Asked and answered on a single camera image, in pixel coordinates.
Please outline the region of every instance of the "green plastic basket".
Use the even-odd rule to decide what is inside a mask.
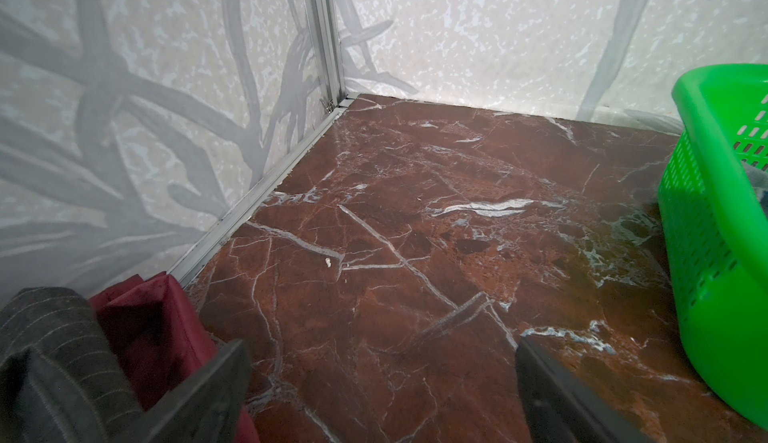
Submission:
[[[741,161],[768,170],[768,65],[687,72],[659,188],[680,339],[720,398],[768,429],[768,220]]]

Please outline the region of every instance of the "red cloth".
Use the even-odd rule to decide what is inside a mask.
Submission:
[[[165,272],[146,282],[131,276],[89,302],[145,410],[216,354],[187,295]],[[259,443],[245,408],[235,441]]]

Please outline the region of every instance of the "gray patterned wall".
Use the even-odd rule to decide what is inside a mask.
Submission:
[[[336,0],[348,88],[607,124],[681,128],[705,64],[768,63],[768,0]]]
[[[0,302],[168,269],[323,118],[304,0],[0,0]]]

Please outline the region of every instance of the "striped gray fabric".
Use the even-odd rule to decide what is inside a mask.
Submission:
[[[142,415],[91,306],[67,288],[19,292],[0,310],[0,431],[26,441],[106,441]]]

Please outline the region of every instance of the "red marble surface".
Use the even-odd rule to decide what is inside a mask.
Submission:
[[[768,441],[687,363],[677,138],[363,95],[189,288],[262,441],[530,441],[524,335],[656,441]]]

